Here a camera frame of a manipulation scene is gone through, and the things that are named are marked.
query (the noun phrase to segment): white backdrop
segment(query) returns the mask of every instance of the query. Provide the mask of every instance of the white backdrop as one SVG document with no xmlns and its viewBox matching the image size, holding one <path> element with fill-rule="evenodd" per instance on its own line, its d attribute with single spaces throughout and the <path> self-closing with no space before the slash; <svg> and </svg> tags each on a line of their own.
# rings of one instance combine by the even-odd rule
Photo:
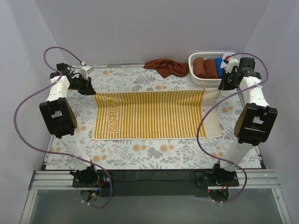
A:
<svg viewBox="0 0 299 224">
<path fill-rule="evenodd" d="M 0 223 L 19 223 L 33 170 L 43 154 L 27 147 L 13 125 L 14 110 L 28 95 L 49 84 L 50 70 L 43 51 L 56 45 L 33 0 L 0 0 Z M 63 62 L 57 50 L 49 62 Z M 33 145 L 47 148 L 50 134 L 39 112 L 49 91 L 34 97 L 21 108 L 18 121 L 24 137 Z"/>
<path fill-rule="evenodd" d="M 263 92 L 270 106 L 277 108 L 278 117 L 260 149 L 266 165 L 276 170 L 294 224 L 299 223 L 298 11 L 298 0 L 272 0 L 245 48 L 264 59 L 269 68 Z"/>
<path fill-rule="evenodd" d="M 194 52 L 241 51 L 270 2 L 35 1 L 57 44 L 93 65 L 145 63 L 161 57 L 187 62 Z"/>
</svg>

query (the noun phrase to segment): brown towel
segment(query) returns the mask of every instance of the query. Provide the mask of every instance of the brown towel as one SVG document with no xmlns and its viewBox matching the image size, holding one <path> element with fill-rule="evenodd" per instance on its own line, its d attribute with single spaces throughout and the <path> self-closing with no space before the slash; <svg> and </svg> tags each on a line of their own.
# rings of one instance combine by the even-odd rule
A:
<svg viewBox="0 0 299 224">
<path fill-rule="evenodd" d="M 146 62 L 145 69 L 156 69 L 156 71 L 163 77 L 167 78 L 170 75 L 184 77 L 189 72 L 188 63 L 178 63 L 171 59 L 161 58 Z"/>
<path fill-rule="evenodd" d="M 202 57 L 199 57 L 196 58 L 193 62 L 193 73 L 198 78 L 206 78 L 204 61 L 205 60 Z"/>
<path fill-rule="evenodd" d="M 206 70 L 206 78 L 218 78 L 216 62 L 214 59 L 205 60 L 204 67 Z"/>
</svg>

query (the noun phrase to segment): blue towel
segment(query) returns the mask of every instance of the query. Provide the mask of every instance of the blue towel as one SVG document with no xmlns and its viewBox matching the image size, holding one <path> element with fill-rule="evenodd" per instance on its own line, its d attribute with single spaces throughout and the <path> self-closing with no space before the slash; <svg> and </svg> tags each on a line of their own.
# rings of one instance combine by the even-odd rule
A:
<svg viewBox="0 0 299 224">
<path fill-rule="evenodd" d="M 221 65 L 221 62 L 222 62 L 222 58 L 215 58 L 214 60 L 216 62 L 216 68 L 217 68 L 218 78 L 222 78 L 222 72 L 224 71 L 224 69 L 220 68 L 220 65 Z"/>
</svg>

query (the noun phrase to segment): white basket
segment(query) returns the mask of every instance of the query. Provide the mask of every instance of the white basket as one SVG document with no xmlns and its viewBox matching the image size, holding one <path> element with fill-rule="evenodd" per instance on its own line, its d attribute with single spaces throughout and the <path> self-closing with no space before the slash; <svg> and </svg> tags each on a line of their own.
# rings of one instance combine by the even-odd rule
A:
<svg viewBox="0 0 299 224">
<path fill-rule="evenodd" d="M 202 57 L 204 59 L 208 58 L 222 58 L 224 52 L 205 52 L 205 53 L 194 53 L 189 57 L 189 70 L 192 76 L 192 81 L 196 85 L 205 85 L 205 86 L 219 86 L 221 79 L 219 78 L 198 78 L 193 73 L 193 62 L 196 58 Z"/>
</svg>

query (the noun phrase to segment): rolled brown towel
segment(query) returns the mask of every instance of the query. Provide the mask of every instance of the rolled brown towel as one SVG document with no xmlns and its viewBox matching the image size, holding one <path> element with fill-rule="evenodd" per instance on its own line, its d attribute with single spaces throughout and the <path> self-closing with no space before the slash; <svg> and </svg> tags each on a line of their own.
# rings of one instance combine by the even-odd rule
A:
<svg viewBox="0 0 299 224">
<path fill-rule="evenodd" d="M 199 57 L 196 58 L 193 62 L 193 73 L 198 78 L 206 78 L 204 61 L 205 60 L 202 57 Z"/>
<path fill-rule="evenodd" d="M 206 78 L 218 78 L 217 67 L 214 59 L 206 59 L 204 62 Z"/>
</svg>

